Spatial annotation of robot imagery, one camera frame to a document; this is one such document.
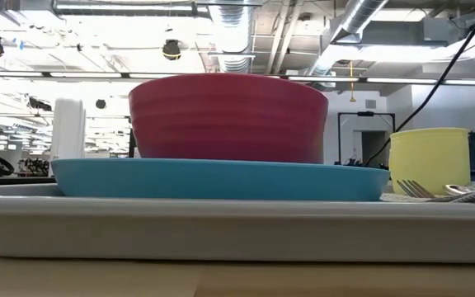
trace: pipe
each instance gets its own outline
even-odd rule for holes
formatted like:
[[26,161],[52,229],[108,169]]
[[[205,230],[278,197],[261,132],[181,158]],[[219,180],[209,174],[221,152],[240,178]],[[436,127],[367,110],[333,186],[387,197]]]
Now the pipe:
[[350,0],[342,15],[342,29],[349,34],[360,33],[388,0]]
[[265,74],[270,74],[270,70],[272,69],[272,64],[274,63],[274,58],[276,57],[278,46],[280,46],[281,35],[284,32],[287,12],[289,12],[289,0],[283,0],[283,2],[281,3],[280,20],[278,22],[278,28],[276,29],[276,33],[274,35],[274,40],[272,41],[272,48],[270,49],[269,62],[267,63]]
[[276,61],[276,66],[274,68],[273,74],[277,74],[280,72],[281,64],[284,62],[285,54],[287,53],[287,49],[289,48],[289,43],[291,38],[293,37],[294,29],[296,28],[296,22],[298,21],[298,17],[300,15],[300,11],[302,10],[304,0],[297,0],[296,6],[294,6],[293,10],[293,18],[290,20],[289,29],[287,30],[287,34],[284,38],[284,43],[281,46],[280,57]]
[[[250,53],[252,7],[210,6],[210,15],[216,26],[216,48],[225,54]],[[223,72],[250,73],[251,58],[239,56],[218,57]]]
[[338,54],[335,46],[331,46],[331,42],[339,40],[352,34],[358,34],[369,24],[371,19],[377,12],[386,5],[388,0],[350,0],[346,4],[346,11],[341,17],[341,22],[338,28],[334,31],[327,32],[326,48],[323,50],[320,57],[318,57],[315,64],[309,69],[308,75],[324,76],[331,67],[335,64]]

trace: tray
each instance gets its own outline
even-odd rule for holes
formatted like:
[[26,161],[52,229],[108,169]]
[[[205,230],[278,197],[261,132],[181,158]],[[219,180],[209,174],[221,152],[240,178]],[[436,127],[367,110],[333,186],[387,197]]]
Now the tray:
[[59,159],[66,196],[377,201],[386,170],[323,164],[150,158]]
[[0,256],[475,263],[475,205],[56,193],[0,186]]

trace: doorway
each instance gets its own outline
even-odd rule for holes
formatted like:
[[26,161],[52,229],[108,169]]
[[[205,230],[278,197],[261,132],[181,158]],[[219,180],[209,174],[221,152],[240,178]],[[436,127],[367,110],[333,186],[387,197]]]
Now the doorway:
[[[386,142],[387,131],[361,131],[362,132],[362,160],[366,164],[369,158],[379,151]],[[379,168],[380,164],[388,165],[388,151],[385,149],[368,164],[368,167]]]

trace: red bowl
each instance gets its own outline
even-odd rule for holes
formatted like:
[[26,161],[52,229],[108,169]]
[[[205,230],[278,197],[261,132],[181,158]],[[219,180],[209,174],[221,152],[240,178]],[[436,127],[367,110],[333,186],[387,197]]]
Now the red bowl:
[[327,99],[280,78],[187,74],[129,94],[134,136],[144,158],[323,162]]

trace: fork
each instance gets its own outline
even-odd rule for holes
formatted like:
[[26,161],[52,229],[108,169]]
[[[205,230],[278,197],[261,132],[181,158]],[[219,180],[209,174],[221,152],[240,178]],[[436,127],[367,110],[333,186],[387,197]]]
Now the fork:
[[410,196],[416,198],[435,198],[427,189],[417,181],[397,180],[397,184]]

